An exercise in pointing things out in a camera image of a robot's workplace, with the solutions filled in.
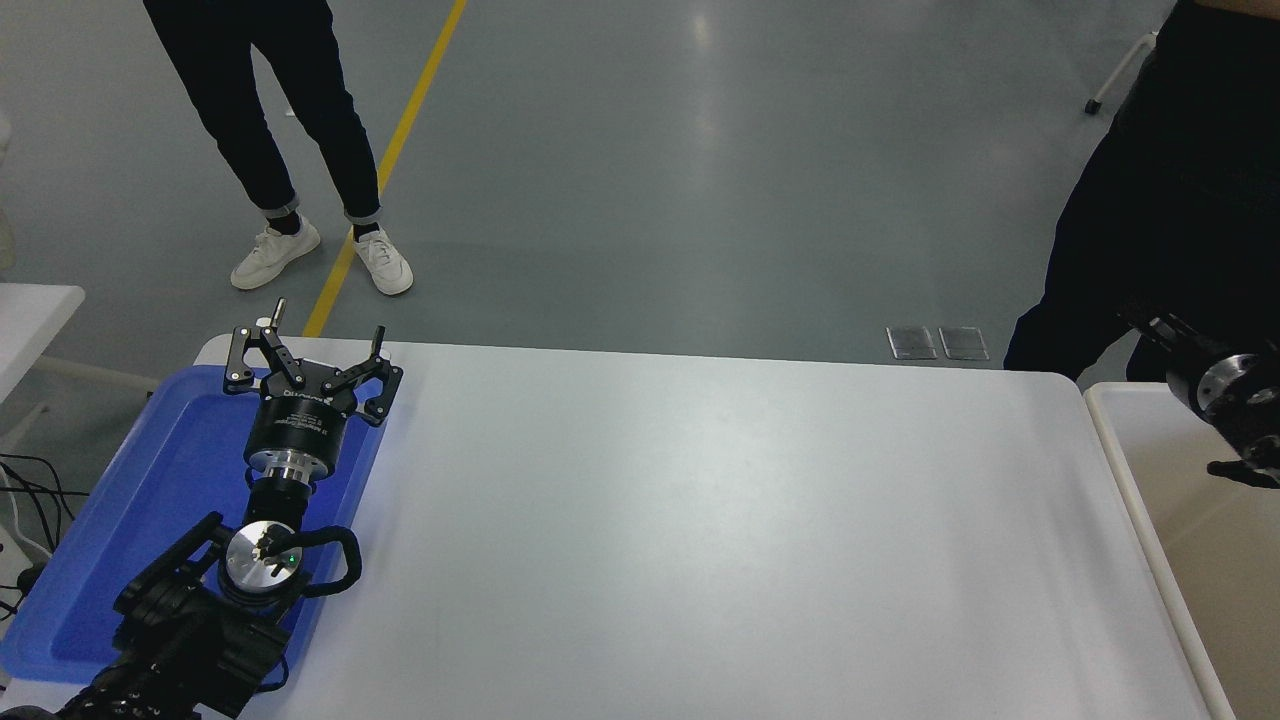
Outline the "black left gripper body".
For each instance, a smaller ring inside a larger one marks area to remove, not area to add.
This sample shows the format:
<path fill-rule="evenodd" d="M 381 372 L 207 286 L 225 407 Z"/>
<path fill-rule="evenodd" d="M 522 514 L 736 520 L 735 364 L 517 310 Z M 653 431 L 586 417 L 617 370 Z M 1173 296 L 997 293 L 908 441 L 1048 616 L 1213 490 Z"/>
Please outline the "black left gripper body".
<path fill-rule="evenodd" d="M 289 383 L 287 372 L 269 372 L 259 391 L 261 404 L 244 447 L 244 461 L 265 473 L 285 455 L 301 455 L 311 473 L 333 473 L 340 457 L 346 424 L 355 410 L 355 392 L 325 396 L 323 387 L 338 387 L 340 369 L 320 363 L 302 365 L 303 388 Z"/>

